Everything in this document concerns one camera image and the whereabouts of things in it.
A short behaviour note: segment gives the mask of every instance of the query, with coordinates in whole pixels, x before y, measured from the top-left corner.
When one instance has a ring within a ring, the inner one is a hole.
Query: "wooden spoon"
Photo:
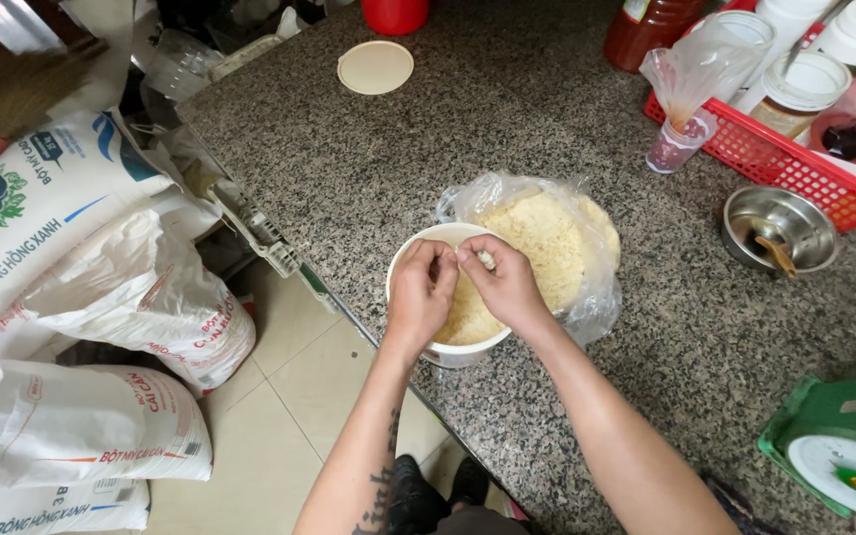
[[[798,273],[794,269],[794,262],[791,261],[791,256],[785,252],[784,244],[773,244],[765,236],[755,236],[755,243],[771,253],[771,260],[778,264],[778,267],[788,278],[798,278]]]

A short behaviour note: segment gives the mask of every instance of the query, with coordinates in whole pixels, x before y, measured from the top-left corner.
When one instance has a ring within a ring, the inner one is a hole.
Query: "broom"
[[[89,40],[68,52],[19,53],[0,61],[0,155],[45,112],[85,85],[91,60],[107,43]]]

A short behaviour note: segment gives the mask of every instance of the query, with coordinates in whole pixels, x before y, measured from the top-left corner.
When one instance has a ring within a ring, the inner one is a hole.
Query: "forearm tattoo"
[[[391,465],[382,467],[378,475],[369,475],[374,482],[374,504],[372,509],[363,513],[363,521],[356,524],[352,535],[381,535],[388,527],[388,507],[391,498],[392,476],[395,467],[395,446],[398,444],[398,419],[401,418],[401,408],[392,409],[392,423],[388,426],[388,453],[392,456]]]

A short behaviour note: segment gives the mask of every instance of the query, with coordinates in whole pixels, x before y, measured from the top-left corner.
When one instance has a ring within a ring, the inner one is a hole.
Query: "granite countertop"
[[[425,27],[392,39],[415,57],[411,79],[376,97],[336,76],[339,55],[376,38],[351,6],[179,113],[373,341],[389,261],[435,223],[446,187],[501,168],[587,175],[623,240],[623,311],[590,358],[758,517],[792,535],[846,533],[755,440],[803,374],[856,376],[856,230],[834,265],[797,281],[731,259],[716,213],[749,182],[704,154],[671,176],[648,170],[648,84],[601,55],[617,5],[439,0]],[[510,339],[462,371],[421,363],[412,383],[548,532],[619,531],[526,347]]]

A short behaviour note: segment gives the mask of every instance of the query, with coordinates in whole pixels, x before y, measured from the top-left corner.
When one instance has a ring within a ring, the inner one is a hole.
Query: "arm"
[[[493,273],[474,256],[480,250],[493,256]],[[739,534],[696,473],[553,319],[527,257],[488,234],[461,244],[458,261],[488,310],[550,373],[587,468],[624,529],[631,535]]]
[[[376,535],[387,528],[401,400],[422,349],[448,317],[457,283],[455,251],[443,242],[417,240],[399,258],[381,348],[294,535]]]

